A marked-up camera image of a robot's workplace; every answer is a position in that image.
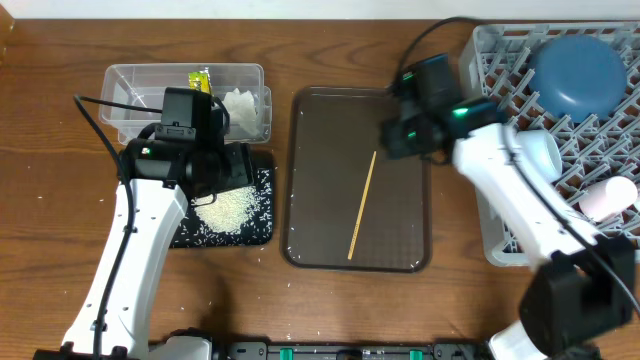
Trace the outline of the white tissue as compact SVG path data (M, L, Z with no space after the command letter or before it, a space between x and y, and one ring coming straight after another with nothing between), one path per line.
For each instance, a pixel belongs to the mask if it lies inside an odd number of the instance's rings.
M227 92L223 104L229 112L230 131L236 137L255 137L259 134L253 93L238 88Z

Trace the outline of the yellow green snack wrapper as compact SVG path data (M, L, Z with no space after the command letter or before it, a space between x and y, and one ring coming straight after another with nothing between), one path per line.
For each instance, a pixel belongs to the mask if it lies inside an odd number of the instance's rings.
M189 88L211 95L210 75L207 69L190 72L188 74Z

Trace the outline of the light blue rice bowl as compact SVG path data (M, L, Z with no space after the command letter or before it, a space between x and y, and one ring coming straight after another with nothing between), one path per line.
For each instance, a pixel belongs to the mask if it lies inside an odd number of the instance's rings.
M516 135L525 155L548 183L562 175L562 159L552 135L546 130L521 131Z

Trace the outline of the dark blue plate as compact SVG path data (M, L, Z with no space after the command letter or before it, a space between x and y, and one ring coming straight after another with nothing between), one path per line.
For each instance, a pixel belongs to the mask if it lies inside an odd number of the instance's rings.
M538 105L556 118L581 123L606 117L622 100L626 69L606 42L588 35L567 35L545 42L529 62L529 88Z

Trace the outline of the pink white cup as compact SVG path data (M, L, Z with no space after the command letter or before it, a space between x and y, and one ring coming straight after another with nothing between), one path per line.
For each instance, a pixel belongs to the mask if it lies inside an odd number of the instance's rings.
M588 186L578 200L581 212L594 222L602 222L635 203L638 188L623 176L614 176Z

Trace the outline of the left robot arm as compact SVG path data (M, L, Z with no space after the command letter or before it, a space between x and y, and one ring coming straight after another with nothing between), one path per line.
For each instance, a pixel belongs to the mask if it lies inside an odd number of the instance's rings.
M150 346L151 310L171 241L190 203L249 187L256 169L248 144L228 143L231 116L206 92L169 87L160 120L117 151L103 143L119 185L94 280L57 350L37 359L218 359L216 342L188 328Z

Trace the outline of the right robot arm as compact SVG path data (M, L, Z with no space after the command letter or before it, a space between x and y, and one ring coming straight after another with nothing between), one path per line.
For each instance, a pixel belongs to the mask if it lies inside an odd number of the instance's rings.
M496 103L463 98L446 55L399 64L389 90L400 110L381 126L388 156L443 154L512 231L534 274L518 320L488 341L492 358L550 359L638 314L632 242L603 236L565 202Z

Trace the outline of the clear plastic waste bin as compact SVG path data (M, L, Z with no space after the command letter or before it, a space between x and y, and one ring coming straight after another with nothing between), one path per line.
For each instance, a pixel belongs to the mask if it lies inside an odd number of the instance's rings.
M264 70L256 63L155 63L117 64L107 68L101 98L106 101L155 110L162 107L168 87L188 88L189 75L207 77L210 93L237 113L238 105L253 98L255 119L233 121L228 142L264 144L271 138L272 96Z

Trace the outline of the grey dishwasher rack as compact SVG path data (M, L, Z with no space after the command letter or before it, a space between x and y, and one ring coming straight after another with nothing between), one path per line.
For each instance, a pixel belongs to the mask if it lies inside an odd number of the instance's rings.
M588 35L621 58L626 85L621 100L605 117L590 115L580 123L556 117L530 88L529 62L549 40ZM492 24L476 27L459 58L463 93L486 96L506 112L518 130L545 129L555 139L562 160L556 190L577 206L589 185L611 176L639 180L639 25L636 22Z

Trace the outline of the pile of white rice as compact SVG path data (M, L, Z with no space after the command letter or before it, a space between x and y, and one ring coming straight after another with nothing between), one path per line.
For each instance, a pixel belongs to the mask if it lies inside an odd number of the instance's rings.
M191 205L213 233L268 233L274 222L272 195L272 171L259 169L256 184L193 200Z

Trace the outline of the brown serving tray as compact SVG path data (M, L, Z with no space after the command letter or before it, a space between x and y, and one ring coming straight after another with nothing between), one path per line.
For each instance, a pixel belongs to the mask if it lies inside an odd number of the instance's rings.
M432 252L431 174L392 160L380 125L397 112L377 89L309 87L292 110L281 249L306 269L417 273ZM347 259L373 151L377 159L353 259Z

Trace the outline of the black rectangular tray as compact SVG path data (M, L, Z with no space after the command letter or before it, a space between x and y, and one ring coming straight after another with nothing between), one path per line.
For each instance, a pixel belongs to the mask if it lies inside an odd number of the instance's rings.
M264 151L253 154L256 180L251 186L191 203L180 222L172 248L259 246L274 230L274 163Z

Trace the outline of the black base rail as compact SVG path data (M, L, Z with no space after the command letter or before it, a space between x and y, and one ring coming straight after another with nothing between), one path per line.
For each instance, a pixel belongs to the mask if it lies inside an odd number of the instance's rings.
M151 359L212 360L481 360L492 357L483 343L466 340L436 343L272 342L245 337L224 342L197 328L176 330L149 345Z

